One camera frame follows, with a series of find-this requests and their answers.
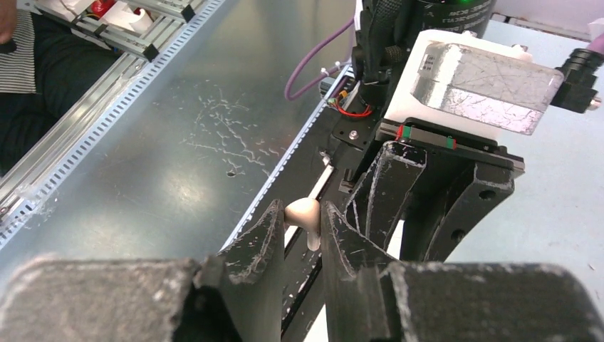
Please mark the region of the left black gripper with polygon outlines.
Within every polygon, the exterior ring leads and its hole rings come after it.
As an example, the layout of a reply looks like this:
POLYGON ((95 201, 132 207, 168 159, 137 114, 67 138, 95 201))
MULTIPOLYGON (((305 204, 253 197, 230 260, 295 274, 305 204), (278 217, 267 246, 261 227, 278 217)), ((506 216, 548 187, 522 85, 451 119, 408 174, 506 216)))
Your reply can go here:
POLYGON ((483 39, 493 1, 363 1, 355 20, 353 70, 358 94, 354 119, 373 118, 368 145, 350 185, 344 216, 361 235, 381 248, 390 243, 408 199, 431 199, 475 162, 524 171, 521 157, 496 140, 416 118, 396 123, 384 118, 420 32, 435 29, 470 33, 483 39))

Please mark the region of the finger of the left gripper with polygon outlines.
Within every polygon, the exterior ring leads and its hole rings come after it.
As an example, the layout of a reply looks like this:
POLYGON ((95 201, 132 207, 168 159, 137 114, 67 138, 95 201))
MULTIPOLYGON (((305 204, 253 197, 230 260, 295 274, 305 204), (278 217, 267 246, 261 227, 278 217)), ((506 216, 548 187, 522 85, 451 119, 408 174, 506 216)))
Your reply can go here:
POLYGON ((513 193, 511 170, 475 162, 404 219, 400 259, 445 261, 513 193))

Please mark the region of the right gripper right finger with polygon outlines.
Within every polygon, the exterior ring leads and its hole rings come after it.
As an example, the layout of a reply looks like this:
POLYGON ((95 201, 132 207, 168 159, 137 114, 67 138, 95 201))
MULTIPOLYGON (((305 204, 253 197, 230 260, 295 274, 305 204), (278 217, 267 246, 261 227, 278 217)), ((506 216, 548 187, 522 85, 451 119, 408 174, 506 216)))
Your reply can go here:
POLYGON ((330 341, 601 341, 582 283, 554 264, 408 262, 321 208, 330 341))

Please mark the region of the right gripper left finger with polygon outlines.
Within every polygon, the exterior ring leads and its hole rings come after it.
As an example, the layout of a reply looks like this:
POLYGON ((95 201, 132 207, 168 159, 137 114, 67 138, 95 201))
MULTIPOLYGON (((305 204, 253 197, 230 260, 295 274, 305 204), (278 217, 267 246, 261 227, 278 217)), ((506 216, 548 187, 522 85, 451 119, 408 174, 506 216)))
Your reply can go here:
POLYGON ((37 259, 1 297, 3 341, 279 341, 283 203, 194 259, 37 259))

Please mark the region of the beige earbud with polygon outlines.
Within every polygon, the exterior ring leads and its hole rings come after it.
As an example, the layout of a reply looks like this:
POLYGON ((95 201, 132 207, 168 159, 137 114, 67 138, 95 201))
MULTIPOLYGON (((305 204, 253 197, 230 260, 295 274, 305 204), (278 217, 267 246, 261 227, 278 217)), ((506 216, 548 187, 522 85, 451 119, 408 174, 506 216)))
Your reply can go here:
POLYGON ((306 245, 309 250, 316 252, 321 245, 321 205, 318 200, 310 197, 300 198, 284 209, 284 221, 288 226, 294 226, 306 231, 306 245))

